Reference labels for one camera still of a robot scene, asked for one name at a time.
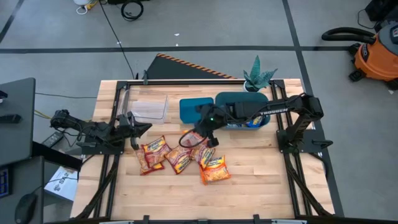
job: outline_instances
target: black desk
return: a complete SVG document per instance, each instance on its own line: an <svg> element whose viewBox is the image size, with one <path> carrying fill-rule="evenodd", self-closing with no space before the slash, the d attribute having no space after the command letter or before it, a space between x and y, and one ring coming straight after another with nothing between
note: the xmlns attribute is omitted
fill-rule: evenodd
<svg viewBox="0 0 398 224"><path fill-rule="evenodd" d="M4 224L15 223L15 207L23 195L31 193L37 187L44 185L43 157L33 157L17 162L12 164L10 168L12 170L12 194L0 198L0 223ZM35 193L37 195L36 208L29 224L43 224L43 187L37 189Z"/></svg>
<svg viewBox="0 0 398 224"><path fill-rule="evenodd" d="M18 114L17 124L0 124L0 167L11 177L11 194L0 198L0 223L15 223L15 208L21 197L35 191L37 202L29 224L43 224L44 161L80 171L81 160L33 141L35 79L0 85L8 97L0 103L0 116Z"/></svg>
<svg viewBox="0 0 398 224"><path fill-rule="evenodd" d="M0 116L19 114L22 117L18 124L0 124L0 166L32 155L35 83L34 78L26 78L0 85L0 90L8 94L0 103Z"/></svg>

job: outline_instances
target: orange shop vacuum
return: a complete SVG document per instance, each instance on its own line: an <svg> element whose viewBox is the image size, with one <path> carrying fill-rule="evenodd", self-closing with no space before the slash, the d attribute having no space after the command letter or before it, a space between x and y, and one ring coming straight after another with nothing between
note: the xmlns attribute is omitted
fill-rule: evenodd
<svg viewBox="0 0 398 224"><path fill-rule="evenodd" d="M364 77L383 80L391 90L398 90L398 24L385 26L377 34L340 27L326 31L322 40L363 43L353 44L348 49L356 67L349 79L353 82Z"/></svg>

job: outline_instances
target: butcher block tabletop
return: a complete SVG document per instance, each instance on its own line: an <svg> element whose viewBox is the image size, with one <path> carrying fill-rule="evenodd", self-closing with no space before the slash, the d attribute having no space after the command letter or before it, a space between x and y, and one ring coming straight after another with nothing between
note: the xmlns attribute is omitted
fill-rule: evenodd
<svg viewBox="0 0 398 224"><path fill-rule="evenodd" d="M288 96L303 92L300 79L285 79L284 82ZM93 121L109 122L116 83L117 80L101 82ZM223 91L242 91L242 85L135 85L130 90L156 91L168 96L165 123L154 124L137 141L147 144L164 135L167 144L174 148L183 131L193 128L180 120L181 99L215 98ZM263 88L261 92L272 99L270 88ZM286 128L285 116L282 117ZM297 117L292 113L293 121ZM225 155L232 177L209 185L200 182L199 166L195 161L179 175L175 175L167 160L163 161L164 170L140 175L139 161L130 141L126 141L119 161L111 219L142 220L144 215L149 215L151 220L252 219L254 214L259 214L261 219L294 218L284 157L277 145L277 128L276 116L272 115L269 124L257 131L216 130L214 136L220 145L213 157ZM322 162L308 154L300 156L308 189L328 212L333 213ZM82 167L71 217L77 216L96 192L102 161L102 155L94 156ZM296 191L300 213L304 214L302 194L298 187ZM105 192L100 216L105 214L107 198L108 192Z"/></svg>

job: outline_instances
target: black floor stripe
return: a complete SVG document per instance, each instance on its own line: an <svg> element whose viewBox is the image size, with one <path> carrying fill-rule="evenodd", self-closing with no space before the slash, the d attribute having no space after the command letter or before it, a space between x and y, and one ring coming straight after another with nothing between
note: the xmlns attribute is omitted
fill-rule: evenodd
<svg viewBox="0 0 398 224"><path fill-rule="evenodd" d="M286 17L287 17L287 23L289 25L290 33L292 35L293 44L294 44L294 47L295 47L295 52L296 52L296 56L297 56L297 60L298 60L298 65L300 67L300 71L301 71L301 74L302 74L305 91L308 94L313 94L311 83L310 83L310 77L308 76L307 67L305 66L305 61L304 61L302 50L303 49L304 50L320 50L320 49L335 50L337 48L340 48L339 50L342 50L342 48L341 47L301 47L300 46L300 42L299 42L299 38L297 37L297 32L296 32L296 28L294 26L292 12L290 11L290 6L289 6L289 3L288 3L288 0L282 0L282 2L283 2L283 5L284 5L284 9L285 9L285 13L286 13ZM317 121L317 122L315 122L314 125L315 125L315 128L317 130L321 131L322 134L324 135L321 122ZM344 216L343 207L342 207L340 195L339 195L338 189L337 189L335 174L333 173L333 168L332 168L331 161L330 161L330 155L329 155L328 150L324 150L322 154L323 154L323 158L327 161L327 163L329 163L330 170L329 170L328 180L327 181L328 181L329 191L330 191L333 207L334 207L334 210L335 210L335 214L340 216L340 217L343 217Z"/></svg>
<svg viewBox="0 0 398 224"><path fill-rule="evenodd" d="M12 22L14 21L15 17L17 16L17 13L18 13L19 9L21 8L22 3L24 3L24 1L25 0L18 1L17 5L15 6L14 10L12 11L11 16L8 18L6 25L4 25L4 27L2 28L2 31L0 33L0 43L6 36L8 29L10 28Z"/></svg>
<svg viewBox="0 0 398 224"><path fill-rule="evenodd" d="M300 47L302 51L346 51L348 46L311 46L311 47Z"/></svg>
<svg viewBox="0 0 398 224"><path fill-rule="evenodd" d="M299 42L299 38L297 37L296 28L294 26L292 12L290 11L290 6L289 6L287 0L282 0L282 2L283 2L283 5L284 5L284 8L285 8L285 13L286 13L286 17L287 17L287 23L288 23L289 29L290 29L290 34L292 35L292 40L293 40L293 45L294 45L294 48L295 48L295 51L296 51L296 55L297 55L298 65L300 66L300 71L301 71L301 74L302 74L302 77L303 77L305 91L308 94L312 94L312 87L311 87L311 83L310 83L310 78L308 76L307 68L305 66L303 53L302 53L302 51L300 49L300 42Z"/></svg>
<svg viewBox="0 0 398 224"><path fill-rule="evenodd" d="M176 52L176 51L297 51L294 46L197 46L197 47L125 47L125 52ZM342 46L311 46L299 47L298 51L345 51L348 47ZM0 49L0 54L62 54L62 53L109 53L121 52L119 47L97 48L61 48L61 49Z"/></svg>

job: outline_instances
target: potted plant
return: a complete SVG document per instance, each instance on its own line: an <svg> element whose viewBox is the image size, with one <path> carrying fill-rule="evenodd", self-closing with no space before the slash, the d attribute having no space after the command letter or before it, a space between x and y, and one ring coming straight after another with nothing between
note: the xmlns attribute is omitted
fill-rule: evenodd
<svg viewBox="0 0 398 224"><path fill-rule="evenodd" d="M260 59L257 55L256 59L254 60L254 65L251 69L250 76L245 70L243 70L244 79L246 79L243 84L243 90L248 92L257 92L261 88L265 88L267 85L269 85L269 80L271 80L272 76L274 76L277 70L278 69L275 69L271 72L266 71L260 73Z"/></svg>

